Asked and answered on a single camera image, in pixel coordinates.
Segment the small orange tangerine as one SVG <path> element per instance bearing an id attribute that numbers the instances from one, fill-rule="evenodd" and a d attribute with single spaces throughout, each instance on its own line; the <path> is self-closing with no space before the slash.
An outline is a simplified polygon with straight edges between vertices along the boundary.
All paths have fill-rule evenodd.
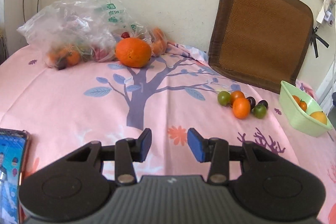
<path id="1" fill-rule="evenodd" d="M 251 105 L 246 98 L 236 98 L 232 105 L 232 112 L 238 119 L 245 119 L 250 114 Z"/>

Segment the green tomato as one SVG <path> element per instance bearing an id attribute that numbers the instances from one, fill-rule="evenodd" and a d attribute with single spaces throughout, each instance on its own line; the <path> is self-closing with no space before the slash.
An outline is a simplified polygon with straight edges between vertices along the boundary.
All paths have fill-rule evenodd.
<path id="1" fill-rule="evenodd" d="M 227 91 L 220 91 L 217 99 L 220 105 L 227 106 L 231 103 L 231 94 Z"/>
<path id="2" fill-rule="evenodd" d="M 257 104 L 253 108 L 253 115 L 258 119 L 263 119 L 266 116 L 267 108 L 263 104 Z"/>

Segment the dark plum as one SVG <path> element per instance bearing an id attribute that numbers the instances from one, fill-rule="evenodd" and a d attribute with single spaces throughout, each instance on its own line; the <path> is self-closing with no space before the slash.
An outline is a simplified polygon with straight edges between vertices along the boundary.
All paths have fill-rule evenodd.
<path id="1" fill-rule="evenodd" d="M 268 102 L 266 100 L 261 100 L 258 102 L 259 105 L 264 105 L 266 109 L 268 109 L 269 105 Z"/>
<path id="2" fill-rule="evenodd" d="M 256 100 L 251 96 L 247 97 L 247 100 L 250 104 L 250 110 L 253 110 L 253 108 L 256 106 Z"/>

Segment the large yellow citrus fruit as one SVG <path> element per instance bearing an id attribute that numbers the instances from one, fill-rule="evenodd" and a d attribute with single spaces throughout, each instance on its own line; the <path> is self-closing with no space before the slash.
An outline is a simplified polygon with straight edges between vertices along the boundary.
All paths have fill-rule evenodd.
<path id="1" fill-rule="evenodd" d="M 327 124 L 327 116 L 323 111 L 315 111 L 310 114 L 311 118 L 316 119 L 320 123 Z"/>

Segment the pink patterned bedsheet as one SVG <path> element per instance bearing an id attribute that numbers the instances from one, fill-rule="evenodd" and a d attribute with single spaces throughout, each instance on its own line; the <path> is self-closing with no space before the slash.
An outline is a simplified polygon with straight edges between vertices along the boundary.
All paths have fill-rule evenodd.
<path id="1" fill-rule="evenodd" d="M 231 104 L 218 103 L 220 91 L 236 90 L 256 105 L 266 100 L 266 116 L 251 110 L 238 119 Z M 187 145 L 189 128 L 231 145 L 253 141 L 319 177 L 326 188 L 319 220 L 335 223 L 335 131 L 315 138 L 295 130 L 276 93 L 227 79 L 175 47 L 142 69 L 87 62 L 61 71 L 24 47 L 1 65 L 1 127 L 31 134 L 26 174 L 90 141 L 112 145 L 145 128 L 153 143 L 145 162 L 134 166 L 137 176 L 207 176 L 209 165 Z"/>

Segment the green plastic basket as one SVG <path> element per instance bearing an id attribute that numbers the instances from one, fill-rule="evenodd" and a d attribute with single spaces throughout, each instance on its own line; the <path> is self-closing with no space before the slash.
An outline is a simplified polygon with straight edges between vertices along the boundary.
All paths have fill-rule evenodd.
<path id="1" fill-rule="evenodd" d="M 293 96 L 297 96 L 306 102 L 306 111 L 300 108 Z M 327 117 L 326 123 L 322 123 L 311 116 L 312 113 L 322 112 L 322 108 L 315 99 L 286 81 L 281 81 L 279 102 L 282 107 L 282 112 L 294 129 L 313 137 L 318 137 L 333 129 L 333 125 Z"/>

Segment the small orange tomato in basket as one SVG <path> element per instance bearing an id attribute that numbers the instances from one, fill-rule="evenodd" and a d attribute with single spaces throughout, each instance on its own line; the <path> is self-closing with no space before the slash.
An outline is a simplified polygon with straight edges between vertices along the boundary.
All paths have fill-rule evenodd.
<path id="1" fill-rule="evenodd" d="M 298 104 L 298 106 L 304 111 L 307 111 L 307 103 L 302 100 L 301 98 L 299 98 L 298 96 L 293 95 L 292 96 L 293 99 L 295 100 L 295 102 Z"/>

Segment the large orange fruit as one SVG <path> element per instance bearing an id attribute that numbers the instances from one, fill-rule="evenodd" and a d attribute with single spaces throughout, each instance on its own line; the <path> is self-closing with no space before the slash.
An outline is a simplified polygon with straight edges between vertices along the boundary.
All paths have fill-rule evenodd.
<path id="1" fill-rule="evenodd" d="M 150 45 L 138 38 L 125 38 L 116 45 L 116 57 L 125 66 L 142 68 L 151 59 Z"/>

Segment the smartphone with red case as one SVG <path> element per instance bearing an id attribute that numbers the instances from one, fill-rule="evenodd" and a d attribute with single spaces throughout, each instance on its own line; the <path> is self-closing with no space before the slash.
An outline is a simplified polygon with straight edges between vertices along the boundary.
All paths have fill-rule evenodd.
<path id="1" fill-rule="evenodd" d="M 25 131 L 1 129 L 1 223 L 20 223 L 18 192 L 29 138 Z"/>

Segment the orange tangerines in bag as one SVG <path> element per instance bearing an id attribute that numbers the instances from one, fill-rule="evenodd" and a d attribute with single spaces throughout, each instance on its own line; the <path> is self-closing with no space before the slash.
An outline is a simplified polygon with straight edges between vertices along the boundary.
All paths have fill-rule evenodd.
<path id="1" fill-rule="evenodd" d="M 163 33 L 163 31 L 160 28 L 154 28 L 152 30 L 153 33 L 153 41 L 151 44 L 151 50 L 152 50 L 152 54 L 153 56 L 160 56 L 163 55 L 167 49 L 167 39 L 165 34 Z"/>

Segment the brown woven seat cushion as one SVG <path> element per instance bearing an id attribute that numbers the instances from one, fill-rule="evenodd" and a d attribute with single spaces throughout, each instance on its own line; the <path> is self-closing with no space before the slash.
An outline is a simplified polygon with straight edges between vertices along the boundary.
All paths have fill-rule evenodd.
<path id="1" fill-rule="evenodd" d="M 279 93 L 295 84 L 313 32 L 300 0 L 219 0 L 209 65 L 229 79 Z"/>

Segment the clear plastic bag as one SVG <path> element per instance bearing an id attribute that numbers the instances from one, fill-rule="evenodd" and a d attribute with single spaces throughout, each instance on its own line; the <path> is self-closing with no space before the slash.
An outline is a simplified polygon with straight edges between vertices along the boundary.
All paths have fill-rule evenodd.
<path id="1" fill-rule="evenodd" d="M 151 47 L 153 29 L 132 16 L 121 0 L 62 0 L 41 9 L 18 32 L 41 51 L 48 67 L 62 70 L 115 59 L 116 45 L 125 38 Z"/>

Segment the white power strip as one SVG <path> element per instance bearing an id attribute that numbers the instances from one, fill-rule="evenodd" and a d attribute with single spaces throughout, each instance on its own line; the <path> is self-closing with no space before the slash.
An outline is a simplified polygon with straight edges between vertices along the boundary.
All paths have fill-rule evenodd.
<path id="1" fill-rule="evenodd" d="M 317 15 L 317 26 L 320 27 L 324 24 L 332 26 L 335 22 L 335 16 L 333 14 L 333 8 L 335 0 L 323 0 L 322 8 Z"/>

